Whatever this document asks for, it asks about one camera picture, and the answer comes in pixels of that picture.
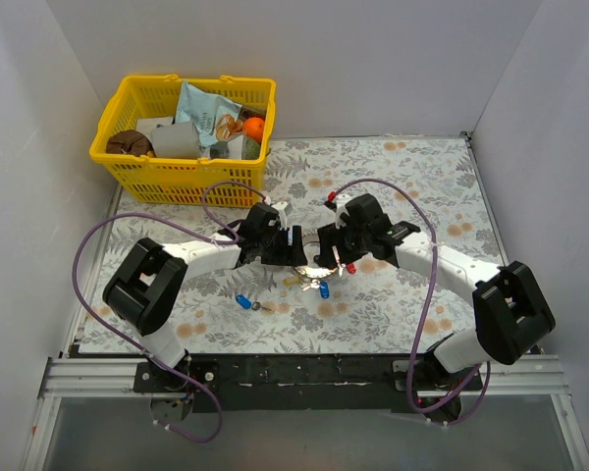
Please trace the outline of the yellow key tag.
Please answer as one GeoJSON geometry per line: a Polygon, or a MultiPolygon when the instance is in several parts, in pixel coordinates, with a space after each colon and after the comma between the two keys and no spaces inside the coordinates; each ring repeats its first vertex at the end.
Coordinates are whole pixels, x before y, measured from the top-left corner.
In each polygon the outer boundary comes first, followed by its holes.
{"type": "Polygon", "coordinates": [[[300,283],[300,277],[296,277],[296,276],[288,277],[283,280],[283,284],[286,287],[292,287],[292,286],[298,285],[299,283],[300,283]]]}

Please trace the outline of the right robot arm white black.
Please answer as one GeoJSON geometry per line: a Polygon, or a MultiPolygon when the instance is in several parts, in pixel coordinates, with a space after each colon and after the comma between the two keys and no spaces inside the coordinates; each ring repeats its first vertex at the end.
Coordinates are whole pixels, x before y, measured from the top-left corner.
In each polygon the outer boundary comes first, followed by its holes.
{"type": "Polygon", "coordinates": [[[433,344],[414,369],[436,390],[450,388],[460,371],[483,362],[515,363],[556,326],[538,283],[525,264],[484,262],[446,245],[408,222],[392,223],[369,193],[330,194],[333,223],[318,229],[316,263],[328,269],[365,255],[422,276],[452,291],[473,308],[474,326],[433,344]]]}

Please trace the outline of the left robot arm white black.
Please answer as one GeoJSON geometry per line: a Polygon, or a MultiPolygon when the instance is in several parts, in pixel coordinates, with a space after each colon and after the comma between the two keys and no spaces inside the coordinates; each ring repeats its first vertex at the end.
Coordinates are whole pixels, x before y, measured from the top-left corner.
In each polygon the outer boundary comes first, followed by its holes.
{"type": "Polygon", "coordinates": [[[129,325],[140,348],[159,363],[155,380],[170,393],[188,383],[179,343],[169,318],[182,284],[217,271],[236,270],[259,260],[264,265],[307,263],[302,228],[287,224],[284,204],[254,204],[245,218],[211,236],[183,243],[140,239],[103,290],[103,301],[129,325]]]}

